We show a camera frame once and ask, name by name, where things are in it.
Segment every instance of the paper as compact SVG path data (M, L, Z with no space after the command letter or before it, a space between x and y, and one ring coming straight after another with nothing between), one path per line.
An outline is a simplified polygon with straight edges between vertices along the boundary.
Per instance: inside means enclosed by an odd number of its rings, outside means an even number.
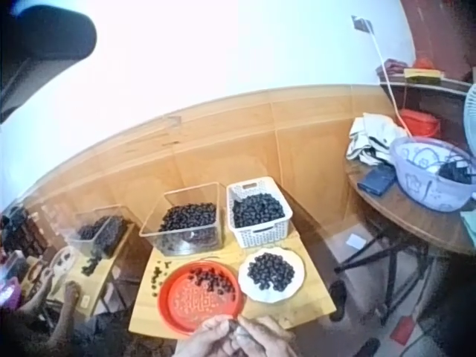
M272 288L266 290L260 290L260 287L253 282L248 276L248 267L250 263L254 262L254 259L264 253L270 253L280 255L288 262L295 270L295 276L292 278L291 283L286 287L283 292L277 292ZM243 264L239 267L238 283L242 292L255 301L262 303L276 303L281 300L285 300L294 295L299 288L303 285L305 276L304 263L302 259L293 251L288 251L282 248L263 248L258 252L246 257Z
M349 239L346 241L347 245L350 245L351 247L358 250L361 250L365 246L366 243L367 241L364 238L354 233L352 233Z
M87 309L90 300L91 300L91 297L90 297L89 295L84 295L83 298L81 299L80 306L81 306L83 309Z

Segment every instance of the round table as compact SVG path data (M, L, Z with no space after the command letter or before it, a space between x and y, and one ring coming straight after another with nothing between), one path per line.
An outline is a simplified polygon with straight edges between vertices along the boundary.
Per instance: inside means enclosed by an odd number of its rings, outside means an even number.
M360 161L346 163L349 182L366 203L407 232L436 248L456 254L476 255L475 245L468 235L459 211L441 213L425 208L410 199L398 183L393 184L382 197L360 190L357 183L372 169ZM474 203L470 202L465 210L472 210L474 206Z

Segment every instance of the wooden wall panel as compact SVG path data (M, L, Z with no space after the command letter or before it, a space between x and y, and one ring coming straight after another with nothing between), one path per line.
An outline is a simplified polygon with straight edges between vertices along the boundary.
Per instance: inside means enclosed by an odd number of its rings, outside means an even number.
M173 151L182 152L274 130L269 103L194 118L179 112L180 126L170 130Z
M352 120L277 131L283 187L321 225L344 218L349 186L344 154Z
M130 167L103 178L115 201L129 208L138 225L145 221L159 195L183 188L173 156Z
M380 86L351 86L352 117L378 113L395 117L395 109Z
M42 178L25 204L63 220L121 204L140 225L168 190L271 176L315 231L352 216L343 163L362 112L393 108L379 86L304 86L203 103L98 143Z
M350 93L346 86L272 92L270 100L276 129L349 119L353 112Z
M184 186L233 182L272 176L280 182L274 131L224 141L176 154Z

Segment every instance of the red plate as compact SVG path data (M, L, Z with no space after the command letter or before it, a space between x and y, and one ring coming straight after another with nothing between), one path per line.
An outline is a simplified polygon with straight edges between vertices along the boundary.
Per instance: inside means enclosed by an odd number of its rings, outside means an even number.
M188 279L190 271L197 268L214 268L217 273L222 272L233 284L235 292L218 295L207 292L205 282L197 286L195 280ZM170 328L189 335L203 321L215 315L236 318L243 308L243 295L235 274L229 268L215 262L198 261L181 266L164 281L157 304L158 311Z

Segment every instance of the wire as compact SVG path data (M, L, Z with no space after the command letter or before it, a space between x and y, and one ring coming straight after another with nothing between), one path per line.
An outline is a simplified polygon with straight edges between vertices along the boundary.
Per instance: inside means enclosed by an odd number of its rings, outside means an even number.
M375 37L375 34L373 33L373 29L371 28L371 26L368 25L368 23L367 23L368 20L366 20L366 19L361 19L361 20L365 23L365 26L367 26L369 34L372 36L373 44L375 45L375 49L377 51L377 54L379 55L380 63L382 64L382 70L383 70L384 76L385 76L385 81L386 81L387 87L388 87L388 93L389 93L390 98L392 100L392 104L393 104L393 108L395 109L396 117L399 119L401 125L403 126L403 128L407 132L408 136L411 137L413 135L411 134L410 130L408 129L407 124L403 121L402 117L400 117L399 109L396 106L395 97L393 96L393 91L392 91L392 88L390 86L390 80L388 79L387 70L385 69L384 59L382 57L382 53L380 52L380 47L379 47L379 44L377 43L377 38Z

